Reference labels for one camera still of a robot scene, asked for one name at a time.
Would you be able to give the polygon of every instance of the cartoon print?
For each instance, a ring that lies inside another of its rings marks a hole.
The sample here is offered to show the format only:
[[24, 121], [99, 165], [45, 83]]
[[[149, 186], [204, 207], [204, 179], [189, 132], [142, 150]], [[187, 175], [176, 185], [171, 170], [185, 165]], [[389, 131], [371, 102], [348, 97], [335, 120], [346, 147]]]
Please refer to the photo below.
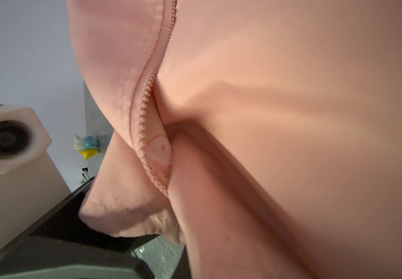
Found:
[[171, 165], [171, 145], [167, 137], [155, 136], [145, 145], [144, 151], [155, 173], [167, 184]]

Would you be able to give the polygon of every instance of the white wall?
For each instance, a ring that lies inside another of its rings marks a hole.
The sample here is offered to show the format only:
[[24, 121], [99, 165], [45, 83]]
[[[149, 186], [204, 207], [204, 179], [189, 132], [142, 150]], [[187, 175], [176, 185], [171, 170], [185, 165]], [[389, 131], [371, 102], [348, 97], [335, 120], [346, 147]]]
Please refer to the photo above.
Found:
[[87, 163], [73, 136], [85, 135], [85, 107], [64, 0], [0, 0], [0, 103], [34, 109], [52, 138], [49, 155], [76, 189]]

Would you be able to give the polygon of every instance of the zipper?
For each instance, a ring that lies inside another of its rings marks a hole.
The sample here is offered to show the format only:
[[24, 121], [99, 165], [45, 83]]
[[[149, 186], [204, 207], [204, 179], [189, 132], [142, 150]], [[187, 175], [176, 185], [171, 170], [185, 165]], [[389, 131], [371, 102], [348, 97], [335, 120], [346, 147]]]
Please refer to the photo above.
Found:
[[[167, 6], [170, 6], [169, 8], [171, 9], [170, 11], [170, 16], [165, 15], [165, 9]], [[152, 70], [147, 74], [146, 79], [137, 87], [139, 88], [139, 92], [137, 95], [137, 99], [135, 98], [135, 102], [138, 101], [138, 106], [139, 106], [139, 111], [138, 111], [138, 123], [131, 123], [131, 127], [136, 125], [135, 129], [131, 130], [136, 130], [137, 131], [137, 140], [133, 138], [133, 133], [131, 133], [132, 136], [132, 142], [133, 146], [135, 147], [135, 151], [137, 156], [142, 162], [142, 165], [145, 169], [145, 172], [148, 174], [149, 178], [153, 182], [153, 184], [159, 189], [160, 192], [162, 192], [165, 197], [168, 198], [168, 193], [167, 193], [167, 185], [157, 176], [153, 169], [151, 168], [151, 162], [147, 160], [144, 147], [146, 145], [145, 138], [146, 138], [146, 121], [147, 121], [147, 107], [148, 107], [148, 102], [150, 101], [150, 96], [152, 94], [152, 89], [154, 82], [156, 81], [156, 77], [158, 75], [159, 68], [161, 66], [162, 60], [164, 59], [165, 51], [168, 46], [168, 42], [170, 41], [171, 33], [173, 31], [173, 27], [175, 25], [175, 19], [176, 19], [176, 0], [164, 0], [164, 16], [163, 16], [163, 23], [162, 23], [162, 28], [160, 32], [165, 32], [165, 37], [164, 38], [159, 38], [158, 42], [156, 45], [159, 44], [159, 40], [164, 40], [164, 45], [160, 47], [159, 50], [155, 50], [153, 55], [157, 53], [159, 55], [158, 61], [155, 62], [155, 66], [152, 68]], [[169, 27], [165, 27], [165, 20], [170, 20], [169, 22]]]

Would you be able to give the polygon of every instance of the pink hoodie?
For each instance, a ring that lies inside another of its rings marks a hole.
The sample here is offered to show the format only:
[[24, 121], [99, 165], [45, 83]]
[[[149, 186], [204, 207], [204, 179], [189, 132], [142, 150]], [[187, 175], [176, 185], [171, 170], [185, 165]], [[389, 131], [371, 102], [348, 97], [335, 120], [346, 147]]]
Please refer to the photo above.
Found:
[[195, 279], [402, 278], [402, 2], [68, 9], [115, 129], [88, 226], [186, 242]]

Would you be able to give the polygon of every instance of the small figurine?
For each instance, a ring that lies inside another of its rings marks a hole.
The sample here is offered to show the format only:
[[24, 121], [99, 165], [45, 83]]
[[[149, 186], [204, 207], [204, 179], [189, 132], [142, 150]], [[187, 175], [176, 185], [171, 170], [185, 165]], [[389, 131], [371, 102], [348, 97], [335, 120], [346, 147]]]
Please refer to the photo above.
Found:
[[93, 136], [80, 138], [74, 136], [75, 145], [74, 148], [79, 151], [88, 160], [89, 157], [99, 153], [98, 142]]

